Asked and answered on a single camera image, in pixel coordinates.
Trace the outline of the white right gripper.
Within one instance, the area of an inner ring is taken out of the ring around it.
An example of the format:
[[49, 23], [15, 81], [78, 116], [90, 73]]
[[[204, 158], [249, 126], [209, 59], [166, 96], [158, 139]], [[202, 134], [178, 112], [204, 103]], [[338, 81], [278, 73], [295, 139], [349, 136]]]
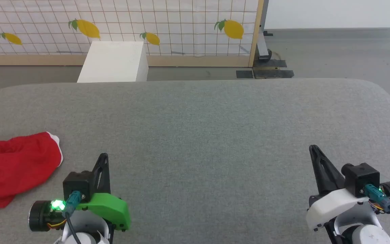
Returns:
[[334, 231], [349, 225], [373, 224], [373, 209], [368, 197], [356, 198], [344, 188], [345, 178], [317, 145], [309, 146], [319, 196], [306, 212], [308, 229], [333, 220]]

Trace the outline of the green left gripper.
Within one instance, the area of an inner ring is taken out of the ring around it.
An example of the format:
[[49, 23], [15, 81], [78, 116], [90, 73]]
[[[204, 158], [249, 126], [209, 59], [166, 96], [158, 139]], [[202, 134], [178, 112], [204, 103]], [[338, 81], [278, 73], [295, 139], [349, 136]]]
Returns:
[[92, 173], [93, 196], [89, 202], [80, 203], [76, 210], [90, 211], [115, 225], [116, 230], [129, 230], [131, 217], [127, 203], [110, 194], [109, 156], [107, 153], [99, 155]]

